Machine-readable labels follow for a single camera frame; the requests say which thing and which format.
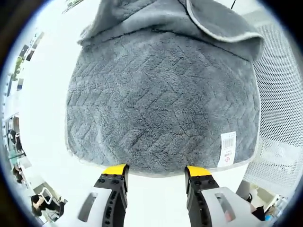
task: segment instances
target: chevron pattern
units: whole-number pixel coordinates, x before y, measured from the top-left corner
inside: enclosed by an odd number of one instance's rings
[[[216,167],[221,134],[235,163],[256,146],[260,103],[252,64],[213,45],[149,29],[82,49],[67,97],[79,158],[166,174]]]

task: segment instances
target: cable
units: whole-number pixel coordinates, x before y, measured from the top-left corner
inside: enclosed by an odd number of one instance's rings
[[[232,4],[232,7],[231,7],[231,9],[233,8],[233,6],[234,6],[234,4],[235,4],[235,3],[236,3],[236,0],[234,0],[234,1],[233,1],[233,4]]]

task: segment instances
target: white tag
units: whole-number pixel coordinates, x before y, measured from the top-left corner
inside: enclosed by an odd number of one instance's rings
[[[221,134],[221,155],[217,167],[230,166],[236,156],[236,132]]]

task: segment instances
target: perforated white surface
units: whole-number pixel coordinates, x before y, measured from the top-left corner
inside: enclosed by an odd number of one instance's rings
[[[254,63],[261,97],[257,156],[244,179],[289,196],[303,167],[303,80],[280,25],[255,12],[245,17],[265,38],[262,58]]]

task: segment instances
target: gray fleece blanket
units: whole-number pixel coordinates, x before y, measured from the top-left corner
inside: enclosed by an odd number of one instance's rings
[[[76,156],[150,174],[217,168],[221,134],[236,131],[234,165],[251,160],[263,38],[241,16],[212,0],[102,0],[79,43],[67,96]]]

